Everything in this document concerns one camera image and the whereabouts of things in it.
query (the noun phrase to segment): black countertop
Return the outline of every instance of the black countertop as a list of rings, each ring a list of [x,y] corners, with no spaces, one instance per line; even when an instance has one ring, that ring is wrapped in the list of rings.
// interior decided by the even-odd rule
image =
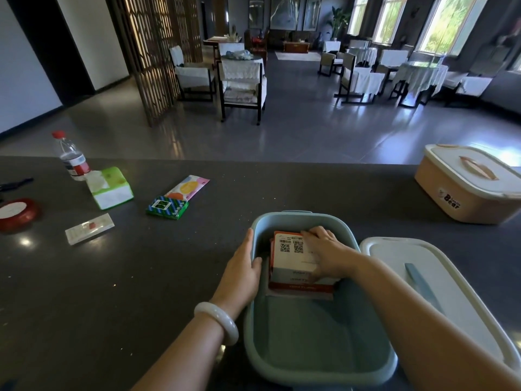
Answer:
[[[118,166],[133,201],[108,210],[115,227],[69,246],[65,230],[100,216],[87,186],[58,159],[0,157],[0,182],[35,181],[4,199],[43,210],[0,235],[0,384],[22,390],[124,390],[211,297],[245,230],[264,213],[310,210],[342,219],[358,242],[410,237],[441,249],[509,333],[521,330],[521,217],[457,223],[414,181],[416,166],[89,159]],[[187,175],[211,181],[180,220],[148,216],[154,197]],[[262,384],[243,347],[227,349],[211,388]],[[400,371],[381,389],[408,389]]]

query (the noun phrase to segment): person's left hand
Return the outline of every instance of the person's left hand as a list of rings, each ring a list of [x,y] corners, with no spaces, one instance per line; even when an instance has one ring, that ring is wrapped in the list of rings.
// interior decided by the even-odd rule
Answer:
[[[257,295],[262,258],[257,257],[251,261],[252,242],[253,230],[250,228],[244,241],[228,261],[219,286],[210,300],[226,311],[233,321]]]

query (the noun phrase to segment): hand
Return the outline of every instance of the hand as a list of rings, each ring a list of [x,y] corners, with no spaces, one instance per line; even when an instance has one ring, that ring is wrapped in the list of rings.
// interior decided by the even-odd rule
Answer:
[[[262,258],[257,257],[251,261],[252,242],[253,230],[250,228],[244,241],[228,261],[219,286],[210,300],[226,311],[233,321],[255,298],[259,287]]]
[[[303,230],[301,233],[319,261],[309,277],[311,283],[324,277],[353,277],[360,261],[365,258],[357,250],[339,242],[330,230],[325,230],[322,226],[316,226],[309,232]]]

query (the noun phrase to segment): blue and green striped box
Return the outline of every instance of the blue and green striped box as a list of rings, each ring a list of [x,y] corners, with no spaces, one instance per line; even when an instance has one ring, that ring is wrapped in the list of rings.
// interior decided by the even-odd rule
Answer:
[[[170,219],[179,219],[188,207],[188,201],[158,196],[147,208],[147,214]]]

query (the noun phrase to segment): plastic bottle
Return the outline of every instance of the plastic bottle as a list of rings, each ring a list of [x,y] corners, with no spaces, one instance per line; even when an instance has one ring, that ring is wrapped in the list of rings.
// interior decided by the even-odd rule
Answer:
[[[72,179],[76,181],[85,181],[85,174],[91,171],[82,151],[78,150],[74,143],[65,137],[62,130],[54,131],[55,138],[54,149],[60,160],[69,171]]]

